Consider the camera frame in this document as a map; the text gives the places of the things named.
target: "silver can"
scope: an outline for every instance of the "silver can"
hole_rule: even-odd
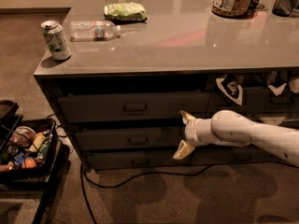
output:
[[[57,21],[44,21],[41,23],[42,34],[56,61],[66,60],[71,56],[71,51],[66,42],[63,27]]]

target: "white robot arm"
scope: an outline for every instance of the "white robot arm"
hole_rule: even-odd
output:
[[[299,167],[299,130],[254,122],[228,110],[217,112],[211,119],[197,119],[185,111],[179,113],[186,124],[186,140],[180,142],[173,157],[176,160],[203,145],[245,147],[253,144]]]

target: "concrete floor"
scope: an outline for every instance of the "concrete floor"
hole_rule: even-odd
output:
[[[0,15],[0,99],[17,102],[24,119],[52,114],[33,77],[46,50],[39,26],[52,19],[63,21],[64,14]],[[63,141],[72,150],[68,140]],[[54,206],[47,210],[52,216],[48,223],[93,223],[83,198],[75,151],[69,160]],[[96,183],[115,185],[147,171],[190,174],[203,168],[92,171],[87,176]],[[142,175],[115,189],[84,184],[97,223],[299,223],[298,174],[290,166],[255,163],[217,165],[197,176]],[[34,207],[25,208],[31,216]],[[15,218],[12,223],[30,223],[29,219]]]

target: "green chip bag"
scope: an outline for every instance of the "green chip bag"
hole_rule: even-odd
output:
[[[146,21],[147,13],[138,3],[118,3],[105,6],[106,20],[111,21]]]

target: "gray countertop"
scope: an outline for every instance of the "gray countertop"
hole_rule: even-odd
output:
[[[69,22],[102,21],[104,4],[131,1],[147,23],[122,25],[110,41],[70,41]],[[47,51],[35,75],[296,68],[299,13],[282,18],[272,14],[275,0],[260,3],[251,18],[225,19],[211,12],[212,0],[77,0],[63,23],[71,58],[55,62]]]

